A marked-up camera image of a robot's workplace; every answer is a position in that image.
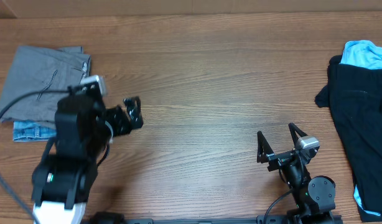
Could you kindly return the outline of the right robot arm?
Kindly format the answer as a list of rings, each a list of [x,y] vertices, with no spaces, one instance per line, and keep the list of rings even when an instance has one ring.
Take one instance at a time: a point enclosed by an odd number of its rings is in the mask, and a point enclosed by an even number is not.
[[[279,172],[281,180],[289,190],[276,199],[264,215],[256,217],[257,223],[284,224],[339,224],[343,220],[333,215],[335,209],[335,182],[327,176],[311,177],[306,165],[319,150],[319,140],[299,129],[294,123],[288,124],[294,147],[287,152],[276,154],[261,131],[257,132],[257,162],[267,163],[268,171]],[[270,215],[273,207],[288,195],[293,196],[296,209],[285,215]]]

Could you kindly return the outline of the grey shorts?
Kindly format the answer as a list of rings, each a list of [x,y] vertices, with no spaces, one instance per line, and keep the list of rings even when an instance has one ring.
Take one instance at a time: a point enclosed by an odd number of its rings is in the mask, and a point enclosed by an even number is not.
[[[17,102],[1,120],[34,121],[54,129],[57,103],[65,95],[45,91],[66,90],[68,86],[79,84],[90,74],[90,60],[90,55],[80,46],[60,49],[18,47],[1,93],[0,112],[22,95],[32,91],[36,94]]]

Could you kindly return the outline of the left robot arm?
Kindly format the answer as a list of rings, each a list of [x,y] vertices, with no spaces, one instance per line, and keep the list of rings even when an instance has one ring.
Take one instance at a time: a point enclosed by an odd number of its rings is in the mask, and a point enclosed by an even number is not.
[[[105,81],[93,75],[69,86],[68,95],[58,101],[57,133],[32,174],[37,223],[81,223],[98,167],[113,138],[143,126],[139,97],[107,108],[104,95]]]

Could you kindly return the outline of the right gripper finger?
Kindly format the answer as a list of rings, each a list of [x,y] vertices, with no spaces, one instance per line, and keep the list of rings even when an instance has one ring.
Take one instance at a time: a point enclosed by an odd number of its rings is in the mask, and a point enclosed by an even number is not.
[[[304,137],[307,136],[305,132],[303,132],[300,128],[298,128],[294,123],[288,124],[292,141],[294,143],[295,148],[303,148],[304,147]]]
[[[264,137],[261,131],[257,132],[257,139],[258,139],[257,162],[260,162],[260,163],[268,162],[269,160],[268,157],[273,156],[274,152],[271,149],[269,143],[267,142],[266,138]]]

